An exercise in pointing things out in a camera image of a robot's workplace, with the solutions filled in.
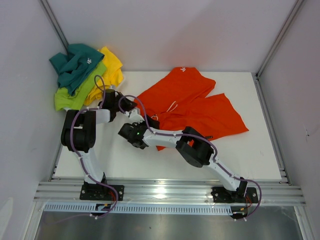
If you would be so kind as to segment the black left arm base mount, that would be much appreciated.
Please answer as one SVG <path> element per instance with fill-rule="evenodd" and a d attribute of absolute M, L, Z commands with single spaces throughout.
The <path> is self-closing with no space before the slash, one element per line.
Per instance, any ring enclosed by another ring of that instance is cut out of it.
<path fill-rule="evenodd" d="M 100 184 L 84 182 L 81 187 L 79 199 L 83 201 L 114 202 L 116 200 L 116 194 L 112 189 L 108 187 L 102 186 Z"/>

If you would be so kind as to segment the orange shorts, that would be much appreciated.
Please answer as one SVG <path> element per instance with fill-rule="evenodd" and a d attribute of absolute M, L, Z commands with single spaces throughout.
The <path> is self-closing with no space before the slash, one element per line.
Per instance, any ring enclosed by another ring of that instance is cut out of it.
<path fill-rule="evenodd" d="M 135 102 L 140 113 L 159 122 L 160 130 L 192 127 L 208 140 L 248 131 L 224 93 L 210 96 L 216 81 L 194 67 L 175 67 L 142 92 Z"/>

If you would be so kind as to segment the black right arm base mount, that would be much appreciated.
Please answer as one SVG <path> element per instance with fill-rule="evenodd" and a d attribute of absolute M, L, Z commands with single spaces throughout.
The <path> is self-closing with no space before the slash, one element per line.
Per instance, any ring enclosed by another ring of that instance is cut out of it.
<path fill-rule="evenodd" d="M 257 204 L 259 202 L 257 190 L 254 187 L 247 187 L 243 190 L 230 191 L 224 187 L 216 186 L 211 188 L 211 193 L 214 203 L 223 204 L 244 204 L 246 199 L 251 203 Z"/>

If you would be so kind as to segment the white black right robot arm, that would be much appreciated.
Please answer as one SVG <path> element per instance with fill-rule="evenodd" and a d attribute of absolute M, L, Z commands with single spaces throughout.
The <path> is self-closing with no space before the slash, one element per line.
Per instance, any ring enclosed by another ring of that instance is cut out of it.
<path fill-rule="evenodd" d="M 176 149 L 183 159 L 193 167 L 207 167 L 222 183 L 224 195 L 239 202 L 246 197 L 247 182 L 233 173 L 218 159 L 218 149 L 194 128 L 169 131 L 150 127 L 147 123 L 125 123 L 118 134 L 132 146 L 145 149 L 162 146 Z"/>

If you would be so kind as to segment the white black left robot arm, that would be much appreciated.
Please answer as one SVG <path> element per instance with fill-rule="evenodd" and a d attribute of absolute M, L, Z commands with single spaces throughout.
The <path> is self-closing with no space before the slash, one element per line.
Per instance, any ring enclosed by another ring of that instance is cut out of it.
<path fill-rule="evenodd" d="M 84 182 L 93 184 L 90 192 L 97 200 L 105 199 L 109 193 L 109 188 L 103 184 L 105 173 L 94 150 L 97 125 L 110 123 L 118 112 L 129 113 L 137 105 L 118 91 L 106 90 L 96 107 L 66 111 L 61 143 L 78 157 L 84 172 Z"/>

